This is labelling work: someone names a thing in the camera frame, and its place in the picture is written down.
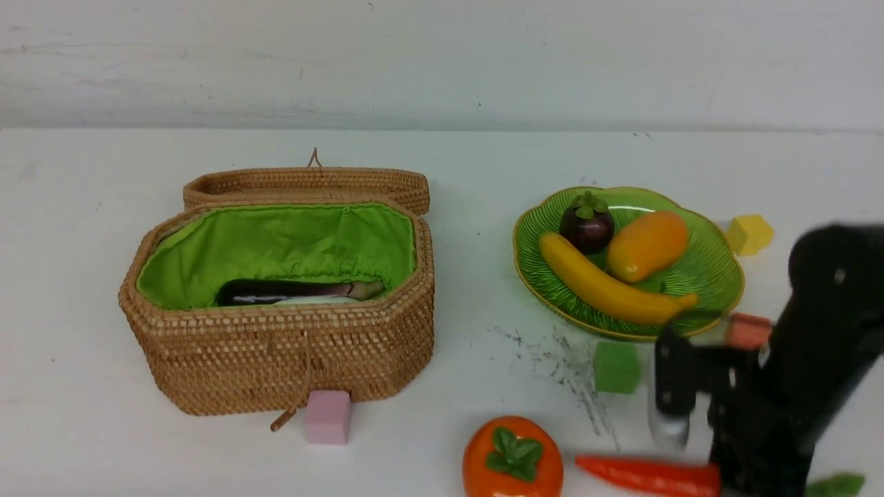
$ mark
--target yellow cube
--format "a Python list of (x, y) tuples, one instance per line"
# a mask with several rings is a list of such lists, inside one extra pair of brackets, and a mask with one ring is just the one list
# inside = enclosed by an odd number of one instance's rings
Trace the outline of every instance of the yellow cube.
[(761, 214), (737, 216), (731, 220), (725, 238), (730, 249), (738, 256), (754, 256), (770, 245), (774, 239), (774, 229)]

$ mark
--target pink block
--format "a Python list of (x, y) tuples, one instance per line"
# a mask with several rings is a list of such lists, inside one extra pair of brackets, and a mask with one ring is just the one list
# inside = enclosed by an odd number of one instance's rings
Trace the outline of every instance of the pink block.
[(725, 333), (725, 343), (733, 348), (758, 350), (770, 339), (772, 327), (766, 317), (735, 312)]
[(310, 392), (304, 426), (307, 442), (346, 445), (350, 434), (350, 394), (332, 390)]

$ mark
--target green fabric lining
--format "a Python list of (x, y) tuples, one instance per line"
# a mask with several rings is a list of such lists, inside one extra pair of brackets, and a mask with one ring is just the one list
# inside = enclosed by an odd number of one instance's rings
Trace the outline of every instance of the green fabric lining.
[(386, 293), (416, 265), (411, 219), (380, 203), (226, 207), (161, 241), (137, 287), (162, 309), (204, 309), (231, 279), (382, 280)]

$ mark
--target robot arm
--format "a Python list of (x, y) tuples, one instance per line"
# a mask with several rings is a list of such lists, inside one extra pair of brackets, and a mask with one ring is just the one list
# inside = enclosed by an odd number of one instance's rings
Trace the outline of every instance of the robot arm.
[(884, 226), (821, 227), (792, 249), (792, 295), (760, 351), (694, 347), (666, 329), (650, 375), (655, 441), (683, 448), (697, 394), (709, 394), (725, 486), (804, 495), (817, 441), (884, 350), (881, 275)]

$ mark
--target mangosteen stem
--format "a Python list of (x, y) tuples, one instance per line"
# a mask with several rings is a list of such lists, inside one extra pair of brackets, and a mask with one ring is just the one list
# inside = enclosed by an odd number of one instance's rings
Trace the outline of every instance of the mangosteen stem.
[(571, 207), (576, 209), (575, 214), (581, 219), (592, 219), (596, 217), (596, 214), (601, 214), (608, 210), (607, 202), (593, 195), (590, 191), (576, 196), (571, 203)]

